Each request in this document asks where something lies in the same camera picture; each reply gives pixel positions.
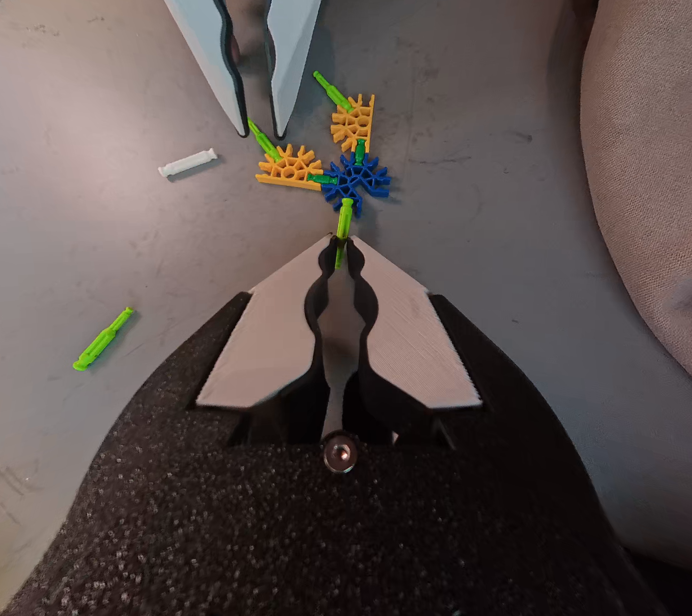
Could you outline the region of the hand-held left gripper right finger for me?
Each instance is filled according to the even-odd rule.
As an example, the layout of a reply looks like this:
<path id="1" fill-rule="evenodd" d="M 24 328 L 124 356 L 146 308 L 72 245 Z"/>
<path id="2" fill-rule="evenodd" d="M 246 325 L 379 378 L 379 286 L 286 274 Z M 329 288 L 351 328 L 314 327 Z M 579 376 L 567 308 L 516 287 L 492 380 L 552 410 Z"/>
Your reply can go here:
<path id="1" fill-rule="evenodd" d="M 343 426 L 363 442 L 434 437 L 442 415 L 482 398 L 427 288 L 363 240 L 347 242 L 354 307 L 363 319 Z"/>

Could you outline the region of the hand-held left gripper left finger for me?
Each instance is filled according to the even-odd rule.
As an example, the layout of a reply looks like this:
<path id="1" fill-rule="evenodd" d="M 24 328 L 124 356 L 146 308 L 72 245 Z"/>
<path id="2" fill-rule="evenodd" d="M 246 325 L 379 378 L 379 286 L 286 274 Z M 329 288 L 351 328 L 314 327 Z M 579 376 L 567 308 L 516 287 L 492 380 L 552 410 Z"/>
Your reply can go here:
<path id="1" fill-rule="evenodd" d="M 326 235 L 238 295 L 238 320 L 196 397 L 239 415 L 229 444 L 320 442 L 330 387 L 318 320 L 335 258 Z"/>

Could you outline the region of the light green rod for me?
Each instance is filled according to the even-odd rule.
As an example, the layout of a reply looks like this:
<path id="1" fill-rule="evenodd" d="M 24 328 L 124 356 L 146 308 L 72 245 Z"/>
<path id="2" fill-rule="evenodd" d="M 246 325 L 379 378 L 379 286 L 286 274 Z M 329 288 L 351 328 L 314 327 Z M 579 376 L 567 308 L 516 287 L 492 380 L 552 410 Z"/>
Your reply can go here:
<path id="1" fill-rule="evenodd" d="M 126 307 L 121 311 L 116 319 L 109 326 L 104 328 L 80 354 L 78 359 L 73 363 L 73 369 L 79 372 L 87 370 L 117 337 L 120 329 L 134 313 L 135 309 L 132 307 Z"/>
<path id="2" fill-rule="evenodd" d="M 282 155 L 278 152 L 278 149 L 271 142 L 270 138 L 264 134 L 264 132 L 257 127 L 257 125 L 249 118 L 247 118 L 247 124 L 250 129 L 251 134 L 255 137 L 256 142 L 262 148 L 265 155 L 270 158 L 272 162 L 280 162 Z"/>
<path id="3" fill-rule="evenodd" d="M 334 105 L 345 110 L 346 113 L 350 113 L 353 110 L 354 107 L 350 100 L 343 95 L 335 85 L 331 84 L 318 70 L 313 71 L 313 77 L 322 87 L 323 91 L 334 103 Z"/>
<path id="4" fill-rule="evenodd" d="M 342 266 L 345 245 L 350 234 L 350 224 L 352 218 L 352 207 L 354 200 L 350 197 L 343 197 L 339 211 L 338 226 L 336 231 L 337 247 L 334 269 L 338 270 Z"/>

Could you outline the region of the orange fan connector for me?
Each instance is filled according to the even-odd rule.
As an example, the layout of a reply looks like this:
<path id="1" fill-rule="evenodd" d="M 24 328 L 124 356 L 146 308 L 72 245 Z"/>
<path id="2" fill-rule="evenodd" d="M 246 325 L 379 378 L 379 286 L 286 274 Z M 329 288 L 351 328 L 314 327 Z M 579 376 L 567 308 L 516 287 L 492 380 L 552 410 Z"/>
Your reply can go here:
<path id="1" fill-rule="evenodd" d="M 261 172 L 255 178 L 260 183 L 318 192 L 322 190 L 321 183 L 314 178 L 322 176 L 324 170 L 313 150 L 307 150 L 304 145 L 296 150 L 290 143 L 285 147 L 277 145 L 276 150 L 277 160 L 264 154 L 264 161 L 258 162 Z"/>
<path id="2" fill-rule="evenodd" d="M 333 142 L 341 145 L 342 152 L 356 152 L 360 140 L 365 141 L 365 152 L 370 152 L 375 100 L 372 94 L 365 103 L 363 95 L 359 94 L 356 100 L 347 98 L 348 107 L 335 106 L 330 131 Z"/>

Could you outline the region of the grey desk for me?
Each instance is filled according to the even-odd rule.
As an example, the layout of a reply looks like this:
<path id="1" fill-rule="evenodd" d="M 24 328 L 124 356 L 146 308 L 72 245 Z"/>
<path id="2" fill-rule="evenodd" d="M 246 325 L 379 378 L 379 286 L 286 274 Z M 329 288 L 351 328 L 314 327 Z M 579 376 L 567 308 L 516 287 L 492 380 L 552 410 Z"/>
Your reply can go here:
<path id="1" fill-rule="evenodd" d="M 310 72 L 376 93 L 393 178 L 356 232 L 541 390 L 612 525 L 691 568 L 691 379 L 594 217 L 572 0 L 323 0 L 289 141 L 331 161 Z M 158 167 L 213 148 L 176 177 Z M 335 227 L 255 181 L 163 0 L 1 1 L 1 607 L 136 390 L 237 292 Z M 73 363 L 135 313 L 85 371 Z"/>

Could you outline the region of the white rod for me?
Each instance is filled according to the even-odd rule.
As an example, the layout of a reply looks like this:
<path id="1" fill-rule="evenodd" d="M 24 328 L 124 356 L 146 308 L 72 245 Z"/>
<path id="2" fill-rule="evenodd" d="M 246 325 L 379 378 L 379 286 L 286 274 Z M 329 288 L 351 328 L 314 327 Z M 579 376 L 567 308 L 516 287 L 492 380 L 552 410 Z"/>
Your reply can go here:
<path id="1" fill-rule="evenodd" d="M 218 155 L 213 148 L 210 148 L 160 166 L 158 172 L 164 178 L 176 177 L 217 159 Z"/>

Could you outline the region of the person's beige garment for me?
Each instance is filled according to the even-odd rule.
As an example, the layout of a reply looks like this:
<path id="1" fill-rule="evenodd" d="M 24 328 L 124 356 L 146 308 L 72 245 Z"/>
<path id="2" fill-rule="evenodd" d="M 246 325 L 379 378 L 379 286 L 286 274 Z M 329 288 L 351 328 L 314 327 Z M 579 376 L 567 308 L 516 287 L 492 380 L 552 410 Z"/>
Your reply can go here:
<path id="1" fill-rule="evenodd" d="M 601 235 L 639 315 L 691 373 L 691 0 L 598 0 L 580 129 Z"/>

